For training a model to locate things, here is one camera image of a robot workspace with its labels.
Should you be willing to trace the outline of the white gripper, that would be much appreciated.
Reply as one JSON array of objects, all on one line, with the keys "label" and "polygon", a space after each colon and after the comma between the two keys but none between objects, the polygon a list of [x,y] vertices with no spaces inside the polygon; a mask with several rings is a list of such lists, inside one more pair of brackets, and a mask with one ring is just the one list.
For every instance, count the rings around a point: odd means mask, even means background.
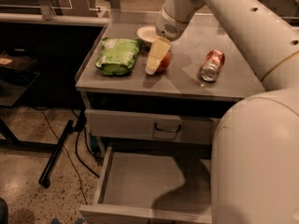
[{"label": "white gripper", "polygon": [[145,68],[148,75],[156,73],[156,61],[164,58],[171,48],[170,41],[178,40],[188,25],[188,22],[177,21],[172,18],[164,7],[161,9],[155,23],[156,34],[159,37],[155,39],[150,47]]}]

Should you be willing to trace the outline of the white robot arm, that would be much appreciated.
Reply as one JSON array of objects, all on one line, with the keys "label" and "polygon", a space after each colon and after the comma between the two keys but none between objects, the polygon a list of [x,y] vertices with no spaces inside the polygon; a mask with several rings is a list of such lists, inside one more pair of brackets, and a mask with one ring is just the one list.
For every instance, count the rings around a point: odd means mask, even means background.
[{"label": "white robot arm", "polygon": [[165,0],[156,31],[181,37],[208,6],[262,82],[214,134],[212,224],[298,224],[299,34],[258,0]]}]

